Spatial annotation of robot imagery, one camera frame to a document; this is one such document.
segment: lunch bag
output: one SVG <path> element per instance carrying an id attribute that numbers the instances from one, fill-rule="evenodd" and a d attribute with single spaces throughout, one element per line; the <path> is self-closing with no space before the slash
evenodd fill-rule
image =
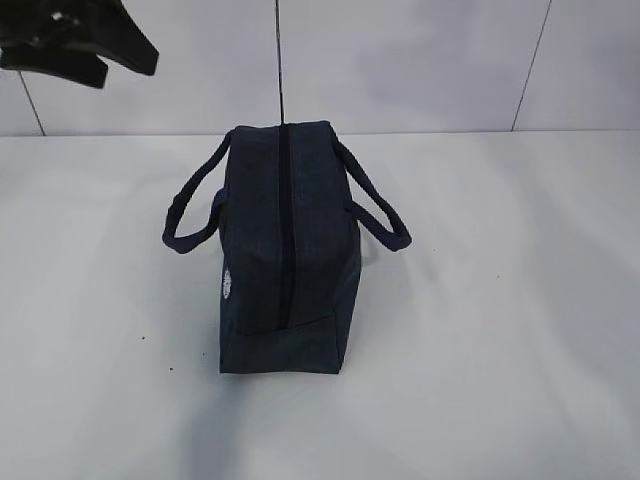
<path id="1" fill-rule="evenodd" d="M 229 150 L 208 224 L 176 237 L 187 203 Z M 392 231 L 352 200 L 347 173 L 387 215 Z M 411 243 L 329 122 L 240 126 L 178 193 L 164 243 L 187 253 L 220 229 L 220 371 L 338 373 L 362 259 L 358 221 L 389 250 Z"/>

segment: white table surface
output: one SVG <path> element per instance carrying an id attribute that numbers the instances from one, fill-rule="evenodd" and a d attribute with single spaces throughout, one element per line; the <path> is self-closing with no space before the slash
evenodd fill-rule
<path id="1" fill-rule="evenodd" d="M 220 140 L 0 139 L 0 478 L 640 478 L 640 133 L 343 137 L 414 244 L 339 376 L 217 373 Z"/>

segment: fabric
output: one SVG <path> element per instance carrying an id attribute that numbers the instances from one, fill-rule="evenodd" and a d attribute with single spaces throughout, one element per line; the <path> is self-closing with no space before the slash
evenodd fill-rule
<path id="1" fill-rule="evenodd" d="M 176 238 L 196 188 L 230 149 L 208 224 Z M 351 197 L 349 173 L 387 215 Z M 392 251 L 411 236 L 328 122 L 237 127 L 174 198 L 163 240 L 187 253 L 220 228 L 220 371 L 338 373 L 362 269 L 360 221 Z"/>

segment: white logo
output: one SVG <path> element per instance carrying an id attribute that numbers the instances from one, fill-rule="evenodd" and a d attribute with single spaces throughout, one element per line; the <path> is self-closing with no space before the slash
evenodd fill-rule
<path id="1" fill-rule="evenodd" d="M 224 279 L 222 280 L 222 296 L 226 300 L 231 295 L 231 274 L 227 268 L 224 271 Z"/>

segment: zipper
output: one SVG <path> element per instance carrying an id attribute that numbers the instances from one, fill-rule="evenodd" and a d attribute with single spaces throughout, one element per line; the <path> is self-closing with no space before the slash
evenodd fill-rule
<path id="1" fill-rule="evenodd" d="M 293 175 L 291 168 L 291 126 L 280 125 L 278 188 L 282 271 L 280 274 L 280 308 L 278 330 L 289 327 L 293 288 L 296 283 L 296 240 L 293 231 Z"/>

